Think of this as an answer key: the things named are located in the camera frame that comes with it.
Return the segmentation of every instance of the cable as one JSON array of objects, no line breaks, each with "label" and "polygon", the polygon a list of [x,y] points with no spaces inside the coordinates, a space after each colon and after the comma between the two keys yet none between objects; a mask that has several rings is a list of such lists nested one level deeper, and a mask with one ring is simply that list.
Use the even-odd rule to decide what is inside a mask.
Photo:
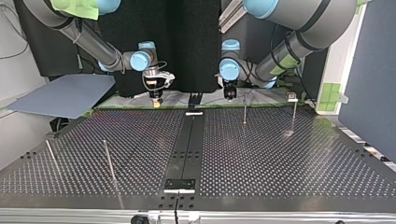
[{"label": "cable", "polygon": [[[76,49],[77,49],[77,55],[78,55],[78,57],[79,57],[82,61],[84,61],[85,63],[87,63],[88,65],[90,65],[90,66],[92,67],[92,69],[93,69],[93,70],[92,70],[92,73],[94,73],[95,70],[97,70],[97,71],[102,71],[102,69],[96,67],[96,66],[94,65],[93,62],[91,62],[90,60],[88,60],[88,59],[86,59],[86,58],[84,58],[84,57],[81,56],[80,51],[79,51],[79,46],[78,46],[78,45],[76,45]],[[84,71],[84,68],[80,69],[80,70],[79,70],[79,73],[81,74],[82,71]]]},{"label": "cable", "polygon": [[275,38],[275,34],[276,34],[276,29],[277,29],[278,24],[275,26],[272,34],[271,34],[271,41],[270,41],[270,48],[271,48],[271,57],[273,59],[273,61],[275,62],[275,64],[281,68],[282,70],[285,70],[284,73],[288,72],[288,71],[295,71],[295,75],[300,79],[300,83],[304,88],[304,91],[306,92],[306,95],[309,97],[309,100],[314,104],[315,107],[317,107],[317,104],[314,102],[314,98],[311,97],[311,95],[309,94],[305,84],[303,83],[303,79],[302,79],[302,75],[300,73],[299,67],[301,65],[301,60],[300,58],[297,57],[297,55],[294,53],[294,51],[291,49],[290,46],[290,42],[289,42],[289,35],[286,35],[285,38],[285,44],[286,44],[286,48],[288,49],[289,54],[291,55],[291,57],[297,61],[297,65],[294,67],[290,67],[287,68],[285,66],[283,66],[282,64],[280,64],[280,62],[276,59],[275,54],[274,54],[274,38]]},{"label": "cable", "polygon": [[20,55],[22,55],[24,52],[26,52],[26,50],[28,50],[28,48],[29,48],[29,44],[26,43],[25,48],[24,48],[21,52],[16,53],[16,54],[13,54],[13,55],[6,56],[6,57],[1,57],[0,60],[3,60],[3,59],[10,59],[10,58],[15,58],[15,57],[17,57],[17,56],[20,56]]},{"label": "cable", "polygon": [[177,195],[177,200],[176,200],[176,206],[175,206],[175,224],[178,224],[178,215],[177,215],[177,207],[178,207],[178,195]]},{"label": "cable", "polygon": [[261,81],[261,82],[276,82],[276,80],[263,80],[263,79],[261,79],[260,77],[257,77],[252,71],[248,72],[248,71],[245,69],[244,65],[242,65],[240,62],[238,62],[235,58],[232,58],[232,57],[223,57],[223,58],[221,58],[221,59],[222,59],[222,60],[224,60],[224,59],[232,59],[232,60],[234,60],[236,63],[238,63],[239,67],[242,68],[242,70],[244,71],[244,73],[245,73],[245,75],[246,75],[247,77],[253,76],[253,77],[255,77],[256,79],[258,79],[259,81]]},{"label": "cable", "polygon": [[[10,10],[10,11],[15,15],[15,17],[16,17],[17,19],[19,18],[18,13],[15,11],[15,9],[14,9],[13,7],[7,5],[6,3],[3,3],[3,2],[0,2],[0,7],[5,7],[5,8],[7,8],[8,10]],[[18,53],[16,53],[16,54],[8,55],[8,56],[5,56],[5,57],[0,57],[0,60],[10,59],[10,58],[14,58],[14,57],[20,56],[20,55],[22,55],[24,52],[26,52],[26,50],[28,50],[28,48],[29,48],[29,43],[28,43],[27,40],[26,40],[25,34],[24,34],[24,32],[23,32],[22,29],[21,29],[21,31],[19,31],[19,30],[14,26],[14,24],[11,22],[11,20],[9,19],[9,17],[6,15],[6,13],[5,13],[2,9],[0,9],[0,13],[1,13],[1,15],[3,16],[3,18],[6,20],[6,22],[9,24],[9,26],[14,30],[14,32],[15,32],[20,38],[22,38],[22,39],[26,42],[26,45],[25,45],[25,47],[24,47],[24,49],[23,49],[22,51],[20,51],[20,52],[18,52]]]},{"label": "cable", "polygon": [[300,79],[301,85],[303,86],[304,91],[306,92],[306,95],[309,97],[309,100],[311,100],[312,104],[314,104],[314,106],[317,107],[317,104],[314,102],[314,98],[311,97],[311,95],[309,94],[308,90],[306,89],[306,87],[303,83],[303,78],[301,76],[300,70],[298,69],[298,67],[295,70],[297,73],[297,77]]}]

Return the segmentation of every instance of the green tape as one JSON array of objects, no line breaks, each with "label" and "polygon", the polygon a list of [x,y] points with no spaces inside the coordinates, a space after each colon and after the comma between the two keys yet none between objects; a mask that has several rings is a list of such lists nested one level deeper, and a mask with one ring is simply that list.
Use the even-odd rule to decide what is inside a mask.
[{"label": "green tape", "polygon": [[341,96],[341,84],[325,83],[318,104],[318,111],[333,112],[337,108]]},{"label": "green tape", "polygon": [[55,10],[64,11],[73,16],[98,20],[99,7],[97,0],[50,0]]},{"label": "green tape", "polygon": [[[298,62],[291,56],[291,55],[287,55],[282,62],[280,62],[280,65],[282,65],[285,68],[292,68],[298,65]],[[271,75],[273,76],[279,76],[282,73],[284,73],[285,70],[283,70],[280,67],[275,67],[272,71],[271,71]]]},{"label": "green tape", "polygon": [[358,15],[361,13],[361,7],[364,5],[365,0],[358,0],[358,6],[356,7],[356,12],[355,14]]}]

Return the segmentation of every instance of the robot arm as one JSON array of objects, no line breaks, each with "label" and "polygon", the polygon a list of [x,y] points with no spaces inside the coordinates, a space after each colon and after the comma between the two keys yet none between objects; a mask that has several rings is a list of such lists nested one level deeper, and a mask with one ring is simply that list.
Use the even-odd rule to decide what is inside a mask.
[{"label": "robot arm", "polygon": [[[273,52],[259,64],[254,64],[250,82],[259,87],[268,85],[278,74],[276,68],[285,70],[282,65],[287,57],[296,62],[314,51],[326,49],[347,29],[355,14],[356,0],[244,0],[245,10],[258,19],[267,19],[294,30]],[[239,79],[246,80],[246,62],[240,65]]]},{"label": "robot arm", "polygon": [[23,0],[32,14],[49,28],[60,31],[98,60],[104,71],[136,70],[142,72],[143,83],[149,91],[154,106],[159,107],[162,102],[163,89],[168,88],[175,76],[161,72],[157,58],[155,44],[143,42],[139,44],[139,51],[124,52],[104,41],[84,22],[78,22],[67,13],[52,8],[50,0]]}]

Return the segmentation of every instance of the metal bracket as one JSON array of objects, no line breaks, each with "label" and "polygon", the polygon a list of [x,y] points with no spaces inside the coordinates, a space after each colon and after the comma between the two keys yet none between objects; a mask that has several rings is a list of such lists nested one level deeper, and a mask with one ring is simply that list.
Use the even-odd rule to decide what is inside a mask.
[{"label": "metal bracket", "polygon": [[204,94],[201,92],[192,93],[190,95],[189,110],[186,112],[186,116],[202,116],[204,114],[203,111],[195,108],[197,105],[201,103],[203,96]]},{"label": "metal bracket", "polygon": [[339,102],[346,105],[349,102],[349,98],[341,93]]},{"label": "metal bracket", "polygon": [[219,29],[225,34],[236,24],[247,12],[243,8],[242,0],[233,0],[224,10],[219,18]]},{"label": "metal bracket", "polygon": [[195,193],[194,179],[168,179],[166,180],[164,193],[193,194]]},{"label": "metal bracket", "polygon": [[201,217],[198,212],[191,212],[188,224],[201,224]]}]

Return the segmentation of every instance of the black clamp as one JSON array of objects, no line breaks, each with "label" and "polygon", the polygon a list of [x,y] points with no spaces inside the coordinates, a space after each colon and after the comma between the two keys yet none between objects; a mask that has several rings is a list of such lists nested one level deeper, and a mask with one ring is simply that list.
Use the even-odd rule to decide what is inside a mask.
[{"label": "black clamp", "polygon": [[189,108],[186,112],[186,116],[200,116],[200,115],[204,114],[204,112],[202,112],[200,109],[196,108],[196,106],[201,104],[203,96],[204,96],[204,94],[201,92],[192,93],[190,95]]}]

